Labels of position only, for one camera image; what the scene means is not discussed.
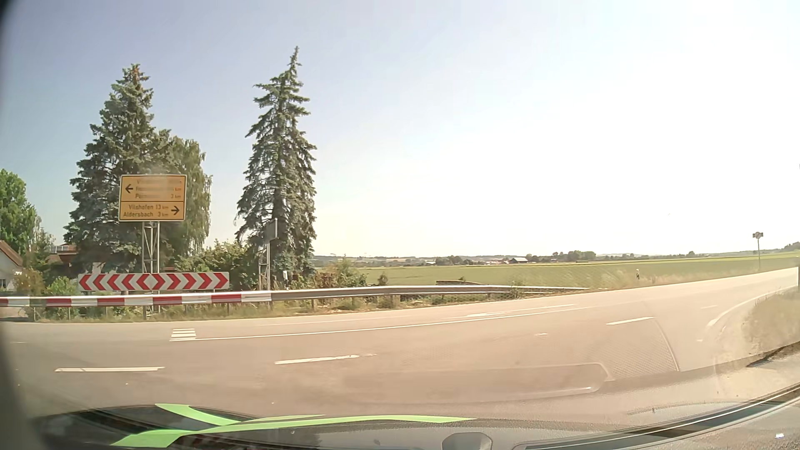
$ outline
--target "white house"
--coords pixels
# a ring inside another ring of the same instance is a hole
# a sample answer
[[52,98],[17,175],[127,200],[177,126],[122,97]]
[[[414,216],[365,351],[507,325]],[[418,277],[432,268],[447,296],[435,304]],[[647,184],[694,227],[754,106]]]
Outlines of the white house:
[[14,275],[22,270],[22,257],[0,240],[0,291],[14,290]]

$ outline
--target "chevron sign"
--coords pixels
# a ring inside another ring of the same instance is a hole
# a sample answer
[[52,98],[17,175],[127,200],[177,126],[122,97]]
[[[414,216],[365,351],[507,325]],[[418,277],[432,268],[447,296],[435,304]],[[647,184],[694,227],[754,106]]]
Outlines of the chevron sign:
[[230,287],[228,272],[85,273],[81,291],[208,291]]

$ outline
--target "road sign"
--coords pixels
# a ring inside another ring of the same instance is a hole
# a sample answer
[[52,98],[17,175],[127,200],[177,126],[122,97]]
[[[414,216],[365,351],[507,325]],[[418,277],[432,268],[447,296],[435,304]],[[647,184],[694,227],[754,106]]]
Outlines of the road sign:
[[230,287],[228,272],[85,273],[82,291],[209,291]]
[[123,175],[119,179],[122,222],[186,219],[186,175]]

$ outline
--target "road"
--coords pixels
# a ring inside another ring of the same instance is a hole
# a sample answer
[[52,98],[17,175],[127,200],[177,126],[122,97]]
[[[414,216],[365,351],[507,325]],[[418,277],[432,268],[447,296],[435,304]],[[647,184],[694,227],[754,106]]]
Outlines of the road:
[[[583,420],[602,410],[619,420],[782,387],[775,373],[687,374],[724,362],[728,319],[797,286],[797,273],[358,314],[1,328],[33,415],[182,403],[260,416]],[[738,355],[726,343],[730,358],[748,354],[739,339]],[[658,385],[635,386],[649,376]]]

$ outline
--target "yellow direction sign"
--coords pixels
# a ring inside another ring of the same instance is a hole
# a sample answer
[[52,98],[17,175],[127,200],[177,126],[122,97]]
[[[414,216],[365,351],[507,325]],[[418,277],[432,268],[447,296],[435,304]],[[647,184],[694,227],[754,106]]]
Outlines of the yellow direction sign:
[[186,219],[186,175],[123,175],[119,182],[122,222]]

